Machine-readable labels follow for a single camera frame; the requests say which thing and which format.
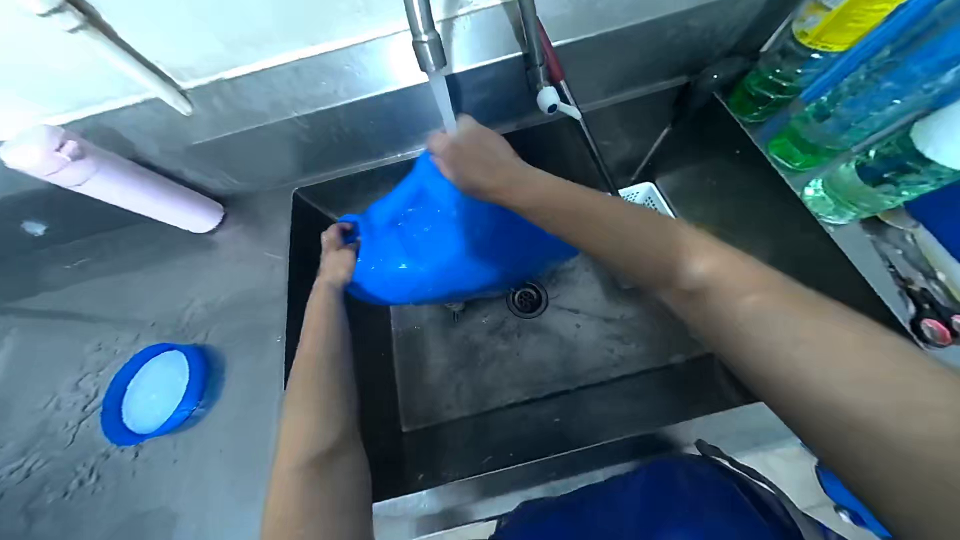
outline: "faucet spout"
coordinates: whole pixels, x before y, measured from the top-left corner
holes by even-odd
[[[431,75],[446,67],[446,52],[440,33],[433,22],[430,0],[403,0],[407,9],[407,22],[414,36],[414,53],[420,70]]]
[[[523,23],[523,35],[526,37],[527,50],[524,58],[527,64],[527,77],[530,87],[540,92],[550,86],[550,75],[546,65],[546,53],[540,42],[540,20],[537,18],[535,0],[519,0],[520,20]]]

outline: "stainless steel sink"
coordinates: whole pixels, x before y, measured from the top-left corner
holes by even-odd
[[[672,92],[664,92],[588,115],[621,181],[656,138],[671,100]],[[573,122],[556,121],[508,139],[531,164],[599,188],[576,130]],[[296,192],[288,373],[317,271],[320,232],[336,216],[362,211],[389,192],[411,164]],[[899,328],[719,103],[671,136],[651,173],[681,217]],[[504,296],[468,302],[459,320],[446,307],[390,308],[348,299],[376,502],[518,466],[543,470],[550,459],[568,463],[575,454],[589,457],[526,481],[669,452],[669,444],[649,437],[755,401],[654,296],[622,288],[596,261],[579,256],[538,281],[549,306],[534,319],[513,315]],[[483,489],[493,496],[508,486]]]

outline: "pink cylinder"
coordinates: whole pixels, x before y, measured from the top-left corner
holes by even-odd
[[[209,233],[224,207],[55,126],[34,126],[0,147],[11,169],[191,233]]]

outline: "bottle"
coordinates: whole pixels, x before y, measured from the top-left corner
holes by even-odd
[[[807,207],[822,221],[851,223],[960,180],[960,102],[898,130],[812,180]]]
[[[945,0],[902,37],[794,114],[768,144],[795,171],[824,165],[960,89],[960,0]]]
[[[351,223],[354,297],[382,306],[453,304],[505,292],[577,250],[503,207],[461,193],[428,154]]]
[[[905,0],[807,0],[728,105],[743,122],[762,122],[794,100],[831,61],[851,49]]]
[[[209,233],[224,207],[56,126],[34,126],[0,148],[11,169],[179,227]]]

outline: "drain strainer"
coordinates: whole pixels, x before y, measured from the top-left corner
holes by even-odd
[[[539,317],[549,304],[546,289],[537,282],[526,282],[507,295],[507,307],[521,319]]]

